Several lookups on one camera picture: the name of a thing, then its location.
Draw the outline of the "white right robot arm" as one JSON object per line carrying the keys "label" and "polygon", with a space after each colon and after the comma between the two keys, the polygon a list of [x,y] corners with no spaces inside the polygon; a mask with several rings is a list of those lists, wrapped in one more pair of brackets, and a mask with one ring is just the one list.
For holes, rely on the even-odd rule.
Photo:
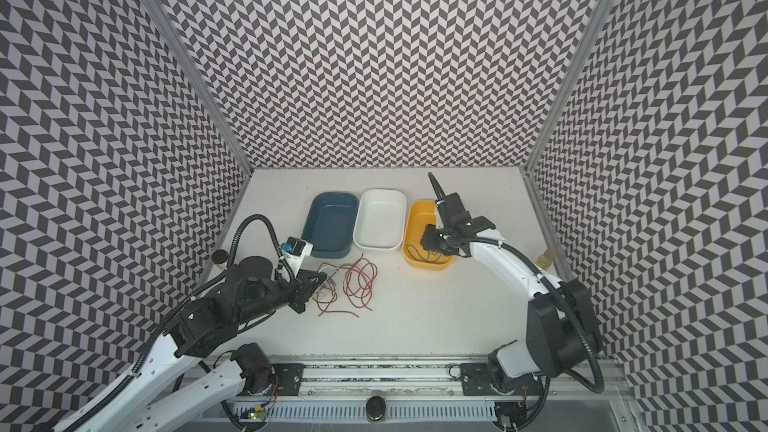
{"label": "white right robot arm", "polygon": [[588,391],[602,393],[605,379],[598,354],[603,341],[588,288],[537,266],[492,221],[473,217],[457,193],[446,193],[433,173],[428,178],[437,223],[424,228],[422,248],[485,266],[525,306],[524,332],[487,356],[492,387],[511,394],[536,377],[566,375]]}

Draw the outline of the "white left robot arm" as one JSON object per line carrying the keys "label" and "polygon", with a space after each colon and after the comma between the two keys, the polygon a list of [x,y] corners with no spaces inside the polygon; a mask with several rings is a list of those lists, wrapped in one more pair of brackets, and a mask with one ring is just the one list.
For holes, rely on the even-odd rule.
{"label": "white left robot arm", "polygon": [[269,219],[247,217],[237,228],[222,273],[198,287],[152,332],[139,358],[55,431],[173,431],[241,394],[269,412],[287,385],[256,343],[237,347],[217,366],[175,391],[172,383],[220,346],[288,307],[305,311],[327,276],[302,264],[313,246],[277,239]]}

